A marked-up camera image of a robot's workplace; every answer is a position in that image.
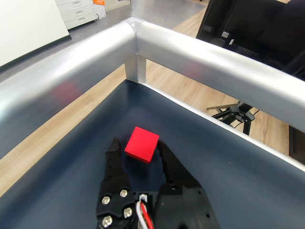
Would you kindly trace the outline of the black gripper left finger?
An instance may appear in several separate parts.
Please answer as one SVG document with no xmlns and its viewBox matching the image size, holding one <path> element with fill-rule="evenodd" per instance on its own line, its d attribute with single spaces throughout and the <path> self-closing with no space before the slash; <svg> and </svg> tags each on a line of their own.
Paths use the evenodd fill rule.
<svg viewBox="0 0 305 229">
<path fill-rule="evenodd" d="M 105 153 L 104 179 L 101 181 L 96 218 L 100 229 L 135 229 L 135 196 L 122 167 L 121 143 L 114 138 Z"/>
</svg>

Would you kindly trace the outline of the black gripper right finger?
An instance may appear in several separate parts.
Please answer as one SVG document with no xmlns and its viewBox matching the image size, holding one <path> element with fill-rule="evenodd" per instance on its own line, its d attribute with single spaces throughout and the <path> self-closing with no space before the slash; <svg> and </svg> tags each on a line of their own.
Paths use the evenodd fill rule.
<svg viewBox="0 0 305 229">
<path fill-rule="evenodd" d="M 207 194 L 162 141 L 157 144 L 166 182 L 160 186 L 153 211 L 156 229 L 219 229 Z"/>
</svg>

